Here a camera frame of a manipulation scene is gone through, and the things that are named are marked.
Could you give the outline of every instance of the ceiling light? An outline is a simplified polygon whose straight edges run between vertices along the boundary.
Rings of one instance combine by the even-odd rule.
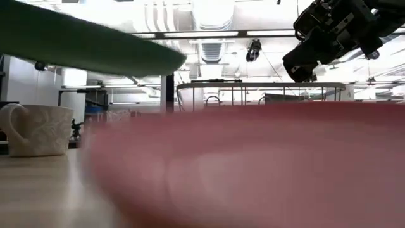
[[[397,30],[394,32],[394,34],[396,34],[396,33],[403,33],[403,32],[405,32],[405,28],[399,28],[399,29],[397,29]]]
[[[139,85],[105,85],[105,88],[138,88]]]
[[[163,34],[167,38],[188,37],[236,37],[238,31],[210,31],[210,32],[170,32]]]
[[[100,85],[62,86],[64,89],[100,89]]]
[[[133,35],[142,39],[153,39],[156,37],[155,34],[153,33],[133,34]]]
[[[229,63],[191,63],[190,65],[195,66],[229,66]]]
[[[147,85],[139,85],[141,87],[161,87],[161,84],[147,84]]]
[[[346,62],[347,60],[350,60],[354,55],[356,55],[358,52],[357,51],[350,51],[348,53],[346,53],[345,55],[343,55],[339,61],[340,62]]]
[[[235,40],[219,40],[219,39],[205,39],[205,40],[194,40],[189,41],[190,44],[228,44],[235,43]]]
[[[160,102],[111,102],[111,105],[160,105]]]
[[[294,35],[293,30],[247,31],[247,36]]]

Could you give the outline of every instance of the black camera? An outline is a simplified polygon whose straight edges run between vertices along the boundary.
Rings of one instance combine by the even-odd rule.
[[[48,70],[48,65],[46,63],[43,63],[41,61],[38,61],[35,63],[35,69],[38,71],[47,71]]]
[[[261,51],[261,43],[259,39],[254,39],[247,49],[247,54],[246,54],[246,61],[247,62],[253,62],[256,61],[257,58],[260,56],[260,51]]]

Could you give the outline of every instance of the mug handle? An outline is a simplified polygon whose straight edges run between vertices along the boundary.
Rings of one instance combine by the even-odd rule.
[[[18,115],[27,116],[28,110],[20,104],[6,104],[3,108],[0,109],[0,129],[6,133],[8,137],[15,138],[22,144],[28,144],[29,140],[25,139],[18,133],[13,124],[11,123],[11,116],[14,111],[17,111]]]

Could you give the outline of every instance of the table surface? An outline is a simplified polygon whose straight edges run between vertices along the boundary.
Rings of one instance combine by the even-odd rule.
[[[80,168],[80,153],[0,156],[0,227],[126,227]]]

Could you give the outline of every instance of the white mug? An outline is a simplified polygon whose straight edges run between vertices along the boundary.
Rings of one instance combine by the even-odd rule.
[[[0,129],[8,137],[10,156],[55,156],[68,150],[73,110],[42,105],[7,104]]]

